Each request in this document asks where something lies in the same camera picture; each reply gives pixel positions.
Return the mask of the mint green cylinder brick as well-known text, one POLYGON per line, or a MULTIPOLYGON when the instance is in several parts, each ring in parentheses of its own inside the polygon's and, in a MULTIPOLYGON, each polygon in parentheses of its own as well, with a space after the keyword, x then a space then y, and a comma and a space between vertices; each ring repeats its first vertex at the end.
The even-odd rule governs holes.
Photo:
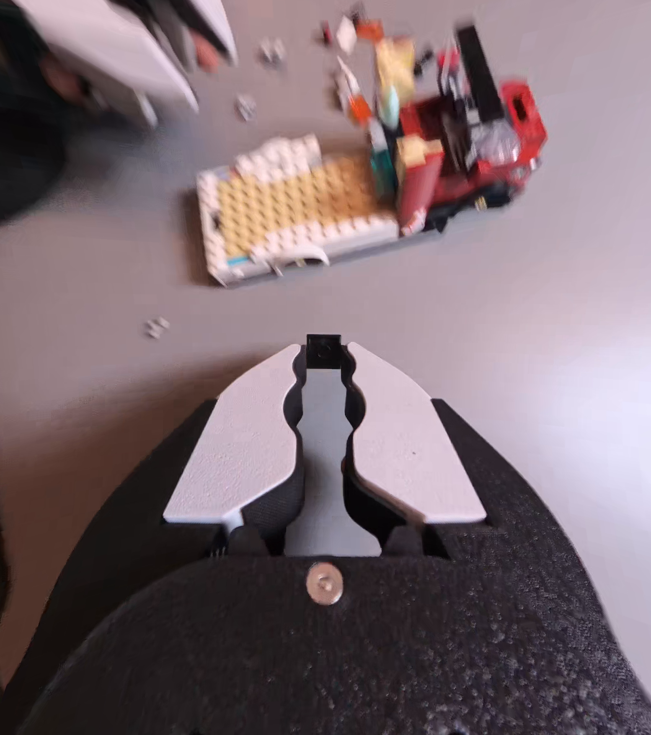
POLYGON ((396 131, 400 124, 400 97, 394 85, 388 85, 380 91, 377 107, 383 127, 391 132, 396 131))

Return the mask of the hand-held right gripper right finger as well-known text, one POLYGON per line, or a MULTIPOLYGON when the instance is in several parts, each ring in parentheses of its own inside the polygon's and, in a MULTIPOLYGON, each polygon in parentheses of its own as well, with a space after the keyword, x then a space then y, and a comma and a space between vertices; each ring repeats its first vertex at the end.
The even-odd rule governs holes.
POLYGON ((431 397, 410 376, 358 343, 352 385, 364 403, 352 454, 376 500, 419 526, 486 520, 486 510, 431 397))

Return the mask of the grey desk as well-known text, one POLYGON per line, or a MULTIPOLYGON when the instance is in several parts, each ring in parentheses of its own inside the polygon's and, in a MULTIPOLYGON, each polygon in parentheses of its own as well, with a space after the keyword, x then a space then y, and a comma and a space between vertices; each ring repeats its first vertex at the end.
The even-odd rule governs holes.
POLYGON ((340 332, 445 399, 566 529, 651 694, 651 2, 364 2, 420 45, 472 17, 549 133, 525 193, 431 240, 239 289, 205 281, 184 196, 269 137, 357 131, 313 43, 349 2, 228 2, 240 65, 198 114, 70 140, 44 202, 0 227, 0 680, 102 501, 257 357, 340 332), (267 66, 265 38, 286 60, 267 66), (255 118, 237 114, 251 97, 255 118), (170 329, 154 340, 145 322, 170 329))

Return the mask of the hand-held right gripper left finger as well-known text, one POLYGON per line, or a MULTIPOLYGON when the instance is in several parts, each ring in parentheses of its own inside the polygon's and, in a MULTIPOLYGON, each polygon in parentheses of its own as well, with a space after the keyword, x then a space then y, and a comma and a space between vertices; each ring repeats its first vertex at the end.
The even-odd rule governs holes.
POLYGON ((163 511, 165 522, 233 530, 245 524, 246 506, 293 477, 297 435, 285 402, 301 388, 301 355, 301 345, 289 345, 220 393, 163 511))

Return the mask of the person's left hand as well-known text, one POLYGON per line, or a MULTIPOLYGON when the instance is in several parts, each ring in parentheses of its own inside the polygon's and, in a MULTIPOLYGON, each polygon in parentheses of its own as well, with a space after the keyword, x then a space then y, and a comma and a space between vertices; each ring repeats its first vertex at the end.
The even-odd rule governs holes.
POLYGON ((66 69, 51 53, 39 61, 39 69, 48 86, 65 102, 83 106, 86 102, 84 81, 76 73, 66 69))

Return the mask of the transparent teal brick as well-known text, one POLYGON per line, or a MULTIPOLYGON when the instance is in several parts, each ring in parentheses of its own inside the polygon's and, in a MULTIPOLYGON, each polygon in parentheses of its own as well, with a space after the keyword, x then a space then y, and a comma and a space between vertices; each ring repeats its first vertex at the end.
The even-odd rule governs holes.
POLYGON ((395 196, 398 181, 388 147, 381 149, 372 147, 370 163, 376 197, 379 200, 392 199, 395 196))

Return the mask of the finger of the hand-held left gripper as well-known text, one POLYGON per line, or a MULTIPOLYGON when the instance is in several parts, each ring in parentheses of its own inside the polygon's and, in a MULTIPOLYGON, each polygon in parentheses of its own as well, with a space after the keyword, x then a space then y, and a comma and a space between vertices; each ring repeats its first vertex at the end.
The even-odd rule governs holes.
POLYGON ((191 1, 190 28, 214 46, 228 63, 238 63, 238 50, 222 1, 191 1))
POLYGON ((155 128, 155 105, 197 113, 179 61, 132 11, 113 2, 18 1, 63 66, 90 85, 91 98, 136 124, 155 128))

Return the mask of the toy brick camper van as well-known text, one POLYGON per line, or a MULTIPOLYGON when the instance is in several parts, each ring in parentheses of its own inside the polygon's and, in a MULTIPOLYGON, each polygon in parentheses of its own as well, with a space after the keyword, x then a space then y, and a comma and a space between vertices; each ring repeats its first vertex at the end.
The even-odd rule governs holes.
POLYGON ((221 287, 441 234, 469 209, 507 207, 541 164, 548 133, 532 91, 496 81, 475 24, 421 56, 407 35, 367 43, 376 86, 364 152, 326 155, 313 134, 277 137, 198 174, 206 270, 221 287), (378 117, 388 85, 400 97, 394 132, 378 117), (392 156, 390 200, 376 197, 372 147, 392 156))

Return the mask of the white slope brick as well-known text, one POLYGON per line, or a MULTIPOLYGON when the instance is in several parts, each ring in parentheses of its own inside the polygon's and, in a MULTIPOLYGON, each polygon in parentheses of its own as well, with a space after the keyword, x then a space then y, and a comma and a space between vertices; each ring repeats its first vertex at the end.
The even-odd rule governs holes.
POLYGON ((336 56, 336 59, 339 63, 340 69, 339 76, 337 78, 339 94, 345 95, 347 98, 358 97, 361 94, 361 89, 355 74, 351 71, 341 56, 336 56))

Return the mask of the black square tile brick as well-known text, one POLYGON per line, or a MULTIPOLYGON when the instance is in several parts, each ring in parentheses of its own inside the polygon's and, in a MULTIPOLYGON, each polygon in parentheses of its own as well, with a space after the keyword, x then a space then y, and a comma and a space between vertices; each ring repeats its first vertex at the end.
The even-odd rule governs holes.
POLYGON ((339 371, 343 360, 340 335, 308 334, 305 363, 309 371, 339 371))

